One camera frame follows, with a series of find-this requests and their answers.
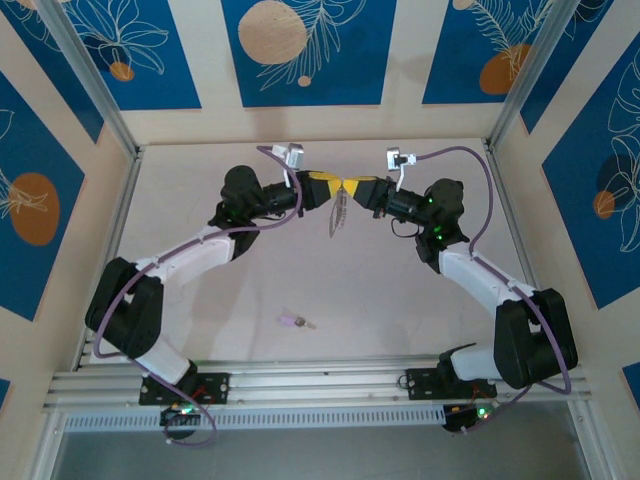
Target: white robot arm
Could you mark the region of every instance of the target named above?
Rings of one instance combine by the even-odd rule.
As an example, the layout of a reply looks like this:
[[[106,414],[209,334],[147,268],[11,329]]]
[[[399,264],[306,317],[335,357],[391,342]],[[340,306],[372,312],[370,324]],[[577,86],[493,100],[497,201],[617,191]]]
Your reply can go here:
[[[394,153],[389,161],[402,162],[404,158]],[[408,156],[405,163],[414,164],[415,156]],[[255,227],[254,219],[294,209],[298,194],[302,198],[298,214],[302,215],[330,200],[342,185],[358,204],[372,210],[374,217],[390,215],[422,228],[415,238],[420,260],[464,288],[495,319],[492,344],[466,345],[440,356],[438,372],[445,386],[476,379],[503,379],[513,388],[529,386],[559,373],[558,349],[568,369],[577,365],[560,294],[551,289],[538,292],[470,251],[469,239],[458,226],[464,213],[461,182],[440,179],[419,195],[400,188],[390,178],[358,177],[341,182],[319,172],[299,171],[295,175],[300,192],[288,178],[263,188],[251,168],[231,169],[215,216],[197,235],[160,255],[136,262],[116,258],[107,265],[86,316],[87,326],[94,331],[102,329],[106,341],[165,382],[193,393],[198,386],[196,366],[161,335],[164,289],[179,288],[242,255],[258,236],[255,228],[247,228]],[[128,296],[105,323],[106,312],[131,282]],[[537,320],[531,305],[544,314],[557,340],[555,346],[548,335],[532,328]]]

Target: vent grille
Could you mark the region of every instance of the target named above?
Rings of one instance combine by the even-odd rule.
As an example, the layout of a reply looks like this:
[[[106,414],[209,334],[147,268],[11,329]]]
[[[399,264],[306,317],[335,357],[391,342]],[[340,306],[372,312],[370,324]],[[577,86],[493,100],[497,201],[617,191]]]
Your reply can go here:
[[[339,428],[444,425],[442,406],[269,409],[212,412],[218,430],[276,428]],[[123,432],[161,430],[159,411],[76,414],[67,418],[65,432]],[[192,418],[175,430],[209,428],[209,421]]]

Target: orange circle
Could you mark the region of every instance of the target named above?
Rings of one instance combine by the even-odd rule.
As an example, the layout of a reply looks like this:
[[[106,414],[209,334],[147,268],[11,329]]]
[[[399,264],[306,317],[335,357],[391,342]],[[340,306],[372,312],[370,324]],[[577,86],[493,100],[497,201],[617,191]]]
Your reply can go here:
[[[109,66],[109,72],[111,72],[111,75],[113,75],[116,80],[120,80],[121,82],[130,82],[133,80],[133,68],[126,63],[113,62]]]
[[[9,212],[11,223],[22,240],[36,247],[53,240],[60,220],[60,200],[47,177],[39,173],[20,175],[9,189],[9,199],[15,204]]]
[[[466,10],[467,8],[471,8],[471,6],[474,3],[475,3],[474,0],[452,0],[451,1],[453,8],[455,8],[456,10]]]
[[[298,85],[300,85],[301,87],[308,87],[309,85],[311,85],[311,77],[307,77],[306,75],[301,76],[298,79]]]
[[[515,45],[494,56],[480,73],[480,89],[487,95],[509,93],[530,49],[531,45]]]
[[[615,211],[616,199],[613,197],[613,193],[603,190],[598,192],[596,198],[593,199],[593,210],[596,215],[603,220],[606,220]]]
[[[293,60],[308,40],[300,15],[276,0],[263,0],[251,7],[238,23],[238,37],[245,53],[263,65]]]

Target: cable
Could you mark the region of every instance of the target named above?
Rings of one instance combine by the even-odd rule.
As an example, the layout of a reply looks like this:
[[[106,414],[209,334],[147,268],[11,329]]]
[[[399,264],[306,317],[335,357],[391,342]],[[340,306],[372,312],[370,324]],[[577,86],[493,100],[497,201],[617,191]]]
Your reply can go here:
[[[278,222],[280,220],[282,220],[282,217],[284,215],[281,215],[280,217],[260,217],[260,220],[268,220],[270,222]]]
[[[272,223],[270,225],[250,226],[250,227],[235,227],[235,228],[229,228],[227,230],[219,230],[217,232],[213,232],[213,233],[210,233],[209,235],[206,235],[202,239],[203,241],[211,240],[213,238],[220,237],[220,236],[230,235],[230,234],[233,234],[233,233],[260,232],[260,231],[264,231],[264,230],[272,230],[274,228],[278,228],[278,227],[284,225],[285,223],[288,223],[291,220],[293,220],[293,218],[298,214],[298,211],[302,207],[302,185],[300,184],[300,180],[298,180],[298,176],[296,175],[296,173],[286,163],[284,163],[277,155],[275,155],[273,152],[271,152],[271,149],[269,147],[258,146],[256,148],[258,149],[259,152],[261,152],[261,153],[267,155],[268,157],[270,157],[271,159],[275,160],[278,163],[278,165],[280,165],[289,174],[289,176],[291,177],[291,180],[293,181],[293,185],[294,185],[294,188],[295,188],[296,193],[297,193],[295,207],[282,220],[279,220],[279,221],[277,221],[275,223]],[[120,353],[120,352],[102,353],[100,351],[100,342],[102,341],[102,337],[104,335],[105,330],[107,329],[107,325],[109,324],[109,321],[111,321],[111,317],[113,316],[113,313],[115,312],[116,308],[118,307],[118,305],[120,304],[122,299],[124,299],[126,293],[133,288],[133,286],[138,282],[138,280],[140,280],[149,271],[153,270],[157,265],[160,265],[160,264],[166,262],[167,260],[175,257],[176,255],[184,252],[185,250],[188,250],[191,247],[199,245],[200,242],[201,242],[201,240],[196,238],[196,239],[190,240],[188,242],[185,242],[182,245],[177,246],[173,250],[171,250],[168,253],[166,253],[163,256],[161,256],[158,259],[157,263],[155,263],[155,264],[152,263],[152,264],[149,264],[146,267],[144,267],[142,270],[140,270],[138,273],[136,273],[131,278],[131,280],[129,280],[126,283],[126,285],[124,287],[122,287],[122,290],[120,290],[118,292],[118,294],[115,296],[115,298],[113,299],[113,301],[109,305],[109,308],[107,309],[104,317],[102,318],[102,321],[100,322],[100,326],[98,327],[98,330],[96,331],[95,343],[93,344],[93,354],[97,358],[112,358],[112,357],[121,357],[121,356],[123,357],[124,356],[124,354]],[[186,393],[182,392],[179,388],[177,388],[174,385],[170,384],[166,380],[160,378],[155,373],[150,372],[146,367],[141,365],[135,359],[128,359],[128,360],[131,363],[133,363],[134,365],[137,365],[138,367],[140,367],[140,369],[143,372],[148,373],[149,376],[153,380],[155,380],[156,382],[161,384],[163,387],[165,387],[166,389],[168,389],[171,392],[175,393],[180,398],[182,398],[186,402],[188,402],[188,403],[192,404],[194,407],[196,407],[211,423],[211,427],[212,427],[211,435],[207,439],[205,439],[205,440],[203,440],[201,442],[195,442],[195,443],[178,442],[178,441],[172,440],[171,438],[169,438],[167,436],[167,441],[168,442],[170,442],[170,443],[172,443],[174,445],[180,445],[180,446],[183,446],[183,447],[205,447],[205,446],[211,445],[215,441],[215,438],[216,438],[215,421],[214,421],[213,417],[211,416],[211,414],[209,413],[209,411],[205,407],[203,407],[195,399],[193,399],[192,397],[190,397]]]
[[[399,222],[400,220],[398,220],[396,217],[393,217],[391,219],[391,232],[398,238],[415,238],[418,235],[420,235],[420,227],[418,227],[418,229],[416,230],[416,233],[412,233],[411,235],[400,235],[398,233],[396,233],[396,229],[393,226],[393,222]]]
[[[478,397],[478,389],[477,389],[477,388],[476,388],[476,386],[474,385],[474,386],[473,386],[473,395],[471,396],[471,400],[469,401],[469,405],[468,405],[468,406],[473,405],[473,402],[475,402],[475,401],[476,401],[476,398],[477,398],[477,397]]]
[[[493,400],[491,395],[489,395],[488,393],[485,393],[484,391],[482,391],[476,384],[473,385],[473,388],[475,389],[476,393],[479,394],[482,398],[487,398],[489,400]]]
[[[198,389],[194,392],[191,398],[195,400],[196,398],[198,398],[198,396],[202,394],[206,394],[209,397],[209,403],[207,404],[207,408],[211,407],[211,404],[213,403],[213,395],[207,392],[207,390],[203,386],[198,387]],[[193,412],[193,408],[195,408],[195,406],[191,404],[191,407],[193,408],[185,412],[184,409],[182,408],[176,409],[176,406],[177,406],[176,404],[173,404],[162,412],[163,414],[167,414],[168,412],[175,413],[173,417],[171,417],[169,420],[165,422],[163,433],[166,438],[170,437],[169,427],[184,426],[189,421],[189,418]]]
[[[485,270],[487,270],[489,273],[491,273],[492,275],[494,275],[496,278],[498,278],[501,282],[503,282],[505,285],[509,285],[509,279],[506,278],[501,272],[499,272],[498,270],[496,270],[495,268],[493,268],[491,265],[489,265],[487,262],[485,262],[483,259],[474,256],[474,252],[475,252],[475,248],[476,248],[476,243],[478,243],[478,240],[480,239],[480,237],[482,237],[482,235],[484,235],[484,233],[487,231],[487,228],[489,227],[489,223],[491,222],[491,218],[493,217],[493,202],[494,202],[494,194],[493,194],[493,182],[491,181],[491,173],[489,171],[489,167],[487,166],[486,162],[482,159],[482,157],[480,155],[478,155],[478,153],[475,150],[472,150],[469,147],[465,147],[463,145],[456,145],[453,147],[448,147],[448,148],[444,148],[442,150],[437,150],[435,152],[431,152],[428,153],[426,155],[419,155],[416,157],[416,160],[428,160],[430,158],[434,158],[434,157],[438,157],[440,155],[444,155],[445,153],[449,153],[449,152],[454,152],[454,151],[462,151],[462,152],[467,152],[469,154],[471,154],[476,160],[478,160],[478,162],[480,163],[480,166],[482,167],[482,170],[484,171],[486,180],[487,180],[487,186],[489,188],[489,209],[487,211],[487,217],[485,218],[484,224],[482,225],[482,228],[480,228],[480,231],[476,234],[475,237],[473,237],[473,239],[471,240],[471,242],[469,243],[469,255],[471,255],[471,258],[473,260],[475,260],[476,262],[478,262],[478,264],[483,267]],[[569,370],[567,369],[567,364],[564,360],[564,357],[562,355],[562,352],[560,350],[560,345],[558,344],[558,340],[556,339],[555,335],[553,334],[553,331],[551,330],[551,327],[549,326],[549,323],[547,322],[547,319],[544,318],[544,315],[542,315],[542,312],[540,311],[540,309],[538,308],[538,306],[533,303],[531,301],[531,299],[518,287],[513,287],[512,288],[513,292],[516,293],[516,295],[518,295],[526,304],[527,306],[531,309],[531,311],[533,311],[534,315],[536,316],[536,318],[538,319],[538,321],[540,322],[540,325],[545,333],[545,335],[547,336],[547,338],[549,339],[549,344],[551,345],[551,349],[553,350],[553,353],[556,357],[556,361],[558,362],[558,365],[560,367],[560,372],[562,373],[562,378],[564,380],[564,389],[558,388],[554,385],[551,385],[547,382],[538,382],[538,385],[541,385],[549,390],[552,390],[554,392],[557,393],[561,393],[564,395],[569,395],[571,393],[571,378],[569,377]],[[476,425],[474,425],[473,427],[470,427],[468,429],[466,429],[466,432],[469,431],[473,431],[476,428],[480,427],[481,425],[485,424],[486,422],[488,422],[489,420],[492,420],[496,414],[505,409],[510,407],[511,405],[515,404],[518,400],[520,400],[522,397],[524,397],[527,392],[529,392],[529,390],[531,389],[531,386],[526,387],[524,390],[520,391],[512,400],[510,400],[508,403],[503,404],[501,406],[501,408],[497,409],[496,412],[494,414],[492,414],[488,419],[477,423]]]
[[[402,375],[400,375],[398,377],[398,380],[396,380],[396,386],[398,388],[401,388],[403,390],[409,390],[409,382],[408,382],[408,376],[406,373],[403,373]]]

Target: small pink object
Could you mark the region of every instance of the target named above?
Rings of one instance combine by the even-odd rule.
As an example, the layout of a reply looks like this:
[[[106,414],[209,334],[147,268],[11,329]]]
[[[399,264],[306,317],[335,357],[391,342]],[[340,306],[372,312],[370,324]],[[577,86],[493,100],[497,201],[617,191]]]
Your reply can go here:
[[[307,322],[304,318],[292,317],[290,315],[281,315],[280,317],[278,317],[278,322],[280,323],[280,325],[283,325],[285,327],[307,327],[311,329],[316,328],[315,325]]]

